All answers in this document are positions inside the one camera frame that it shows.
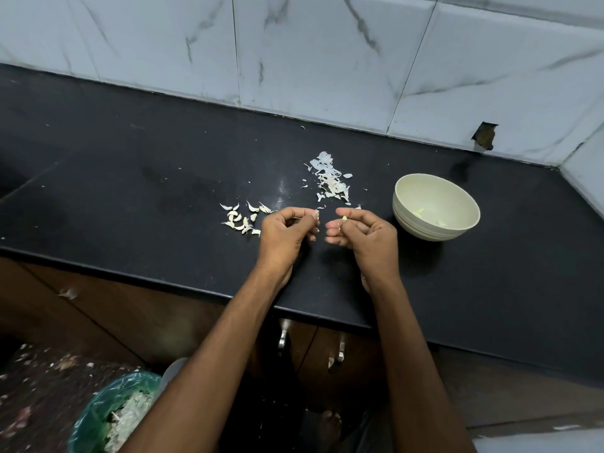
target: person's left hand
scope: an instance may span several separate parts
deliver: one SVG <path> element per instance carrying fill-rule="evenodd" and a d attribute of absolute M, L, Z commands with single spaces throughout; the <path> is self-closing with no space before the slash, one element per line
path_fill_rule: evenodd
<path fill-rule="evenodd" d="M 292 274 L 302 240 L 316 240 L 319 212 L 310 208 L 290 206 L 277 211 L 262 221 L 260 249 L 256 267 L 276 276 L 278 289 L 283 288 Z"/>

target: cream bowl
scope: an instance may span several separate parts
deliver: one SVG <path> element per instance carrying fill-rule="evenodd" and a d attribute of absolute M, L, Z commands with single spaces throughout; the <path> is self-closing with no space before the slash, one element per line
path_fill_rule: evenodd
<path fill-rule="evenodd" d="M 405 230 L 431 242 L 460 236 L 480 220 L 480 208 L 470 194 L 425 173 L 408 174 L 396 182 L 392 210 Z"/>

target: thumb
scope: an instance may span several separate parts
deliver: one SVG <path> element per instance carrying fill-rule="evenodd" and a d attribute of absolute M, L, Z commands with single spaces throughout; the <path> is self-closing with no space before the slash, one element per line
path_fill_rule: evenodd
<path fill-rule="evenodd" d="M 353 246 L 362 242 L 365 234 L 359 230 L 352 222 L 344 221 L 340 226 L 340 232 L 349 239 Z"/>
<path fill-rule="evenodd" d="M 317 218 L 315 217 L 315 214 L 318 213 L 315 211 L 312 215 L 307 214 L 300 219 L 296 225 L 292 226 L 292 228 L 296 230 L 299 238 L 304 238 L 304 236 L 316 226 Z"/>

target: person's left arm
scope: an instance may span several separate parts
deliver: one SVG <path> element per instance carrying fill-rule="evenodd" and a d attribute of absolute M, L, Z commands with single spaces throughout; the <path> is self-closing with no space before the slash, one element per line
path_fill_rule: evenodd
<path fill-rule="evenodd" d="M 247 281 L 120 453 L 214 451 L 262 322 L 305 236 L 316 239 L 318 217 L 316 210 L 291 207 L 265 217 Z"/>

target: hand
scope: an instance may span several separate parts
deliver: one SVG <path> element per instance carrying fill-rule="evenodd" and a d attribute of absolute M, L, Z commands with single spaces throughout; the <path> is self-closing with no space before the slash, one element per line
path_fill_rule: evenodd
<path fill-rule="evenodd" d="M 311 242 L 316 240 L 319 223 L 317 210 L 293 206 L 277 211 L 262 221 L 256 267 L 278 277 L 279 289 L 285 286 L 292 274 L 302 240 L 305 237 Z"/>
<path fill-rule="evenodd" d="M 369 292 L 376 283 L 400 281 L 396 228 L 367 210 L 338 208 L 336 214 L 347 220 L 325 224 L 325 241 L 354 251 L 365 290 Z"/>

